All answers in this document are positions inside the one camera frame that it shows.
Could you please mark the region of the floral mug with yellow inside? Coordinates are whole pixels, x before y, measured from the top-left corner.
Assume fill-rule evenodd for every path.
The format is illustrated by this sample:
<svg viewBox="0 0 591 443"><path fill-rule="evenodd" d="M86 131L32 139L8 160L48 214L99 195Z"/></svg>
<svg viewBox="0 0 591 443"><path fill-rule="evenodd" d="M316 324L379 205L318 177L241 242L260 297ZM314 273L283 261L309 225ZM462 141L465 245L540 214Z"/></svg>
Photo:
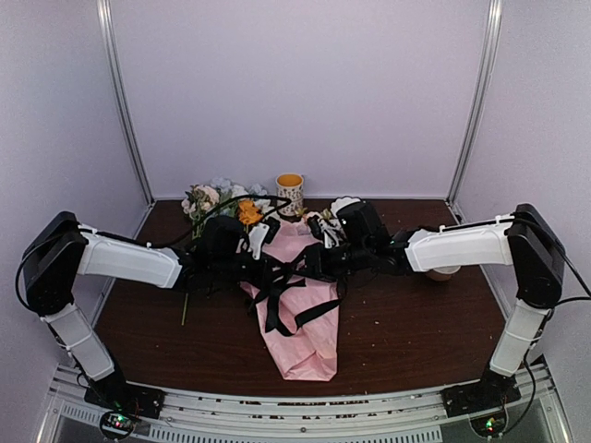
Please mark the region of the floral mug with yellow inside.
<svg viewBox="0 0 591 443"><path fill-rule="evenodd" d="M276 178L277 195L291 202L279 210L285 217L293 217L304 208L304 177L300 174L281 174Z"/></svg>

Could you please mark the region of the white scalloped bowl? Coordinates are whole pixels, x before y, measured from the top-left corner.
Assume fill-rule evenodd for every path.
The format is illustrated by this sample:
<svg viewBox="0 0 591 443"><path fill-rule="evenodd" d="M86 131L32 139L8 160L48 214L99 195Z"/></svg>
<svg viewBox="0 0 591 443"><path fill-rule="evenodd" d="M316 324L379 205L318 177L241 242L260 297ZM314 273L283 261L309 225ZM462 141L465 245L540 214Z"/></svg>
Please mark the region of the white scalloped bowl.
<svg viewBox="0 0 591 443"><path fill-rule="evenodd" d="M351 204L361 202L360 198L342 197L337 198L331 203L331 212L336 214L340 209L345 208Z"/></svg>

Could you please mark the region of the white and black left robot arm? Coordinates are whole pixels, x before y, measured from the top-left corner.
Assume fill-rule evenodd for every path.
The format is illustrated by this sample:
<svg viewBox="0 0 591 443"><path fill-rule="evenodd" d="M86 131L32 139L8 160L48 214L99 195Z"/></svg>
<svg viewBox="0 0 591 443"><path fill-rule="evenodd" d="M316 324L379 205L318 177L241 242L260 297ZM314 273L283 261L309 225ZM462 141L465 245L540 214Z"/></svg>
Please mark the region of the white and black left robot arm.
<svg viewBox="0 0 591 443"><path fill-rule="evenodd" d="M99 289L116 280L192 293L216 277L248 278L260 271L270 234L266 222L248 229L234 218L217 216L206 221L192 244L163 247L102 232L62 211L26 249L17 282L24 286L25 306L98 382L98 396L112 409L123 410L133 391L116 376L115 358L89 322L90 299L101 302Z"/></svg>

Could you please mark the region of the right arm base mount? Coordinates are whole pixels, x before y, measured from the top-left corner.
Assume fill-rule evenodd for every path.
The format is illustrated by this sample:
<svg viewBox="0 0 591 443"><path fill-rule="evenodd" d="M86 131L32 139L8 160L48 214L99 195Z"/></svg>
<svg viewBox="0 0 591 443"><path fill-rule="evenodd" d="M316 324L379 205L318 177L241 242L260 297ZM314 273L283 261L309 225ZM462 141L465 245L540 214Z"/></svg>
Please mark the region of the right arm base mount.
<svg viewBox="0 0 591 443"><path fill-rule="evenodd" d="M518 388L503 390L479 382L449 387L440 395L449 418L498 409L507 402L522 398Z"/></svg>

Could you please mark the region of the plain white bowl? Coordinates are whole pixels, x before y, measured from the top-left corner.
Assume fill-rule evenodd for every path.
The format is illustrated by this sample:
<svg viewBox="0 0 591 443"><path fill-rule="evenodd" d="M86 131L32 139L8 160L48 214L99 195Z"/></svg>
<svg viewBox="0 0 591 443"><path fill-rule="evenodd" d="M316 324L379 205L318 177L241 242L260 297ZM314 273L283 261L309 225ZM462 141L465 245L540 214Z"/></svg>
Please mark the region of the plain white bowl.
<svg viewBox="0 0 591 443"><path fill-rule="evenodd" d="M460 269L459 266L430 269L426 276L433 281L449 281Z"/></svg>

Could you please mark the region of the orange fake flower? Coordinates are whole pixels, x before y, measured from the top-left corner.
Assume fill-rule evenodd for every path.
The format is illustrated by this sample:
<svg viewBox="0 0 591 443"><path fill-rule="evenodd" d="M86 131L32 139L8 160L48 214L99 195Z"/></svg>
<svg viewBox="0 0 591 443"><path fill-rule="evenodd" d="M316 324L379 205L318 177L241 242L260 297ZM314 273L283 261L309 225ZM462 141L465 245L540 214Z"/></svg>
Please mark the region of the orange fake flower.
<svg viewBox="0 0 591 443"><path fill-rule="evenodd" d="M238 202L237 216L239 221L246 227L255 225L263 218L260 209L251 199L241 199Z"/></svg>

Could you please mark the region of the left aluminium frame post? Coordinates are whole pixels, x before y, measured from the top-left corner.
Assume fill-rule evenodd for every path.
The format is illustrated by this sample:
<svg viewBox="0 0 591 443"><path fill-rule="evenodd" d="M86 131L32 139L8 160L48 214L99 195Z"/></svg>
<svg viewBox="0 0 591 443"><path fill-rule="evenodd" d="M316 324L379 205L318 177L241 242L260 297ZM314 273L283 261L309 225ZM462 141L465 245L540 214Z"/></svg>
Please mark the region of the left aluminium frame post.
<svg viewBox="0 0 591 443"><path fill-rule="evenodd" d="M133 171L139 182L142 196L146 204L151 206L154 204L155 199L151 191L151 186L144 162L141 158L135 128L133 126L130 108L128 105L124 78L116 45L111 2L108 0L98 0L97 12L103 36L103 45L107 57L107 65L110 71L115 94L117 114L123 131L124 140L126 142L127 152L130 156Z"/></svg>

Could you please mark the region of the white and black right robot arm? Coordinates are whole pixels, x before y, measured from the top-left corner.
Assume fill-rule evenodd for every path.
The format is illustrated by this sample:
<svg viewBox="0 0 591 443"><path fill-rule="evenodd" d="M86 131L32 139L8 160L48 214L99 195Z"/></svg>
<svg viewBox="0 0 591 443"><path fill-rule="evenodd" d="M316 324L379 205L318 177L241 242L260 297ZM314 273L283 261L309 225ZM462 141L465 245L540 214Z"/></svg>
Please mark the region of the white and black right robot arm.
<svg viewBox="0 0 591 443"><path fill-rule="evenodd" d="M488 374L473 390L479 406L494 406L561 299L565 248L537 208L529 203L485 221L388 232L374 206L360 198L338 198L332 218L318 213L306 223L320 244L306 253L311 277L334 280L374 269L389 275L452 275L480 267L507 318L488 363Z"/></svg>

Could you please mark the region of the right aluminium frame post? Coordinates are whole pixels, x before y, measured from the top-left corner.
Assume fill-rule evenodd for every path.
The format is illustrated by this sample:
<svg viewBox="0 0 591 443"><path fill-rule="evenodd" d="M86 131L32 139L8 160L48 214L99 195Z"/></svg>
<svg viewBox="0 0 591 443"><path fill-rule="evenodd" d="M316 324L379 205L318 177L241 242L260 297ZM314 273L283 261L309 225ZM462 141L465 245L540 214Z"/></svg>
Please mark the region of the right aluminium frame post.
<svg viewBox="0 0 591 443"><path fill-rule="evenodd" d="M502 26L502 11L503 2L501 0L490 0L488 2L487 22L472 104L464 131L458 161L446 198L446 201L450 206L455 206L458 201L460 190L468 170L470 158L476 144L477 133L484 113L488 88L493 76L498 53Z"/></svg>

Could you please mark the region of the aluminium frame post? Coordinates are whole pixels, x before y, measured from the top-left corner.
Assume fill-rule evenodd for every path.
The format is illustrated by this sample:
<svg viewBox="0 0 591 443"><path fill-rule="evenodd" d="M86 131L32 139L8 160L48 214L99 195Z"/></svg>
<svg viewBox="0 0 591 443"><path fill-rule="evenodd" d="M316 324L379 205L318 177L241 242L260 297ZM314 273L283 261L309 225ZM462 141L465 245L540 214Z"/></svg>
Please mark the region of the aluminium frame post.
<svg viewBox="0 0 591 443"><path fill-rule="evenodd" d="M458 161L446 198L446 201L450 206L455 206L458 201L460 190L468 170L470 158L476 144L477 133L484 113L488 88L493 76L498 53L502 26L502 11L503 2L501 0L490 0L488 2L487 22L472 104L464 131Z"/></svg>
<svg viewBox="0 0 591 443"><path fill-rule="evenodd" d="M133 171L139 182L142 196L146 204L151 206L154 204L155 199L151 191L151 186L144 162L141 158L135 128L133 126L130 108L128 105L124 78L116 45L111 2L108 0L98 0L97 12L103 36L103 45L107 57L107 65L110 71L115 94L117 114L123 131L124 140L126 142L127 152L130 156Z"/></svg>

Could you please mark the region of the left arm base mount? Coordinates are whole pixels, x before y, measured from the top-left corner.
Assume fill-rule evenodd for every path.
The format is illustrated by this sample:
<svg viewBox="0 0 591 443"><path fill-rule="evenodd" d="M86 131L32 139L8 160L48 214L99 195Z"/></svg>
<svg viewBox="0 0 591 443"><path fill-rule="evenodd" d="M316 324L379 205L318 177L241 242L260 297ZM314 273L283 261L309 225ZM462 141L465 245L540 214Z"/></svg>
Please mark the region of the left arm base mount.
<svg viewBox="0 0 591 443"><path fill-rule="evenodd" d="M119 394L115 400L111 401L101 397L92 388L87 388L84 401L135 417L158 419L164 397L165 393L161 389L128 385L123 394Z"/></svg>

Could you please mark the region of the aluminium front rail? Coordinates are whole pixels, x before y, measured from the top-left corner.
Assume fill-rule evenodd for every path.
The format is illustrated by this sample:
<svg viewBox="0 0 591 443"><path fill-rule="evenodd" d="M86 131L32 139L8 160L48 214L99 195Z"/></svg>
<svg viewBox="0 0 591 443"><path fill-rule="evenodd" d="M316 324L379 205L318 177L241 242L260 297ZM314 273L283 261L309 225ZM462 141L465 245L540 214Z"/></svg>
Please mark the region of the aluminium front rail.
<svg viewBox="0 0 591 443"><path fill-rule="evenodd" d="M502 442L570 442L553 379L543 364L517 376L521 399L450 416L440 388L332 397L248 397L166 389L158 418L126 442L486 442L477 428L508 420Z"/></svg>

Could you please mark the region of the pink wrapping paper sheet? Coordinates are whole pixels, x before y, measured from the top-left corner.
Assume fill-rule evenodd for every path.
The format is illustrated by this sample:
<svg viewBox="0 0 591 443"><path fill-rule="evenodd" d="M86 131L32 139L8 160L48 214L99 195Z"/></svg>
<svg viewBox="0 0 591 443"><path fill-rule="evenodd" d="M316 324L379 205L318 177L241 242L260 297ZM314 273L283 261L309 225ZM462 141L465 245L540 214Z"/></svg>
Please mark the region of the pink wrapping paper sheet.
<svg viewBox="0 0 591 443"><path fill-rule="evenodd" d="M285 380L326 382L337 373L339 304L334 282L279 277L267 289L240 287L252 299L259 331Z"/></svg>

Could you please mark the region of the pile of fake flowers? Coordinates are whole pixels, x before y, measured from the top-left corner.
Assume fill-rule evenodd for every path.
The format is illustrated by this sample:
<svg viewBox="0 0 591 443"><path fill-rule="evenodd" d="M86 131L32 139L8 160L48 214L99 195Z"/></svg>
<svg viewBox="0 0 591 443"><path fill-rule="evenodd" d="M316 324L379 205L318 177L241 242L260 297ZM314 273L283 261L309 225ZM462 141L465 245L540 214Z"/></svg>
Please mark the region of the pile of fake flowers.
<svg viewBox="0 0 591 443"><path fill-rule="evenodd" d="M238 202L241 199L253 200L263 215L262 220L277 205L275 197L270 196L260 184L243 186L227 178L216 178L208 184L191 186L181 202L184 214L191 221L191 239L202 235L206 220L211 217L224 215L238 220ZM257 224L250 227L242 224L242 228L250 233Z"/></svg>

